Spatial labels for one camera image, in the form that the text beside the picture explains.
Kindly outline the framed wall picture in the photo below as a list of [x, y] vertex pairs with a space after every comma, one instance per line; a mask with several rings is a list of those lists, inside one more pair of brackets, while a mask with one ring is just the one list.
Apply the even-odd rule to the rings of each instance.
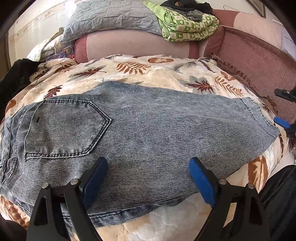
[[261, 0], [246, 0], [256, 12], [263, 18], [266, 18], [265, 5]]

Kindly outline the grey quilted pillow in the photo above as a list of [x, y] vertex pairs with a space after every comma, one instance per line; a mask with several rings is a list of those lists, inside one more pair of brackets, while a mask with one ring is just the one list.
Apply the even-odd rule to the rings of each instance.
[[96, 31], [127, 29], [162, 35], [156, 15], [144, 1], [79, 2], [61, 38], [72, 42]]

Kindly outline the grey acid-wash denim jeans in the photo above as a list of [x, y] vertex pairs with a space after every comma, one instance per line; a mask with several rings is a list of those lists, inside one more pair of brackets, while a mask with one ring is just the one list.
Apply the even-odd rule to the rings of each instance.
[[191, 158], [225, 178], [279, 134], [249, 97], [106, 81], [4, 121], [1, 195], [31, 214], [43, 183], [65, 185], [105, 157], [107, 175], [87, 213], [95, 227], [118, 225], [196, 193]]

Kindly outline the pink sofa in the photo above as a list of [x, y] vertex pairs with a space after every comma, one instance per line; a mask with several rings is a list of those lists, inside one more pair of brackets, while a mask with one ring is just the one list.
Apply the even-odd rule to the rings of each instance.
[[277, 114], [295, 122], [295, 104], [274, 94], [274, 90], [295, 87], [295, 60], [287, 49], [290, 37], [280, 24], [237, 11], [215, 10], [220, 27], [203, 41], [168, 42], [163, 37], [134, 30], [108, 30], [76, 40], [78, 63], [113, 54], [134, 56], [171, 55], [197, 59], [218, 57], [220, 67], [240, 75], [262, 95], [270, 97]]

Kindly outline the dark green garment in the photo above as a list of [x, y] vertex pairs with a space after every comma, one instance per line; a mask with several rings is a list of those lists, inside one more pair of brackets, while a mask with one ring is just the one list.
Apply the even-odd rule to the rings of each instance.
[[35, 62], [25, 58], [19, 59], [15, 61], [11, 69], [1, 80], [1, 120], [4, 118], [4, 111], [8, 102], [30, 84], [30, 76], [37, 71], [40, 64], [42, 62]]

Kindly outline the green patterned folded blanket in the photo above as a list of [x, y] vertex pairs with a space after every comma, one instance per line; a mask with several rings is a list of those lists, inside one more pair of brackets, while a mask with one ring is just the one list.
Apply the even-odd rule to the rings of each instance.
[[171, 42], [200, 41], [213, 35], [220, 26], [214, 15], [203, 14], [201, 20], [195, 22], [172, 9], [145, 1], [144, 5], [157, 17], [162, 36]]

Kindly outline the white cream cloth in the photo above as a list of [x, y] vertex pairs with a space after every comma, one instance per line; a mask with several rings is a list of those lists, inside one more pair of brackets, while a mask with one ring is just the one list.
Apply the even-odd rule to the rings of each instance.
[[27, 55], [27, 59], [39, 62], [46, 60], [49, 56], [60, 53], [67, 47], [67, 43], [62, 43], [64, 28], [60, 27], [49, 39], [45, 39], [37, 44]]

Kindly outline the black clothes pile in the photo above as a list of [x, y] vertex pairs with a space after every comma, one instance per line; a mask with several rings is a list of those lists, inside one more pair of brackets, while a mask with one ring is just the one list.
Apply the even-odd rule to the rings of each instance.
[[176, 11], [191, 21], [200, 22], [203, 14], [211, 15], [213, 9], [209, 3], [198, 3], [195, 0], [169, 0], [161, 6]]

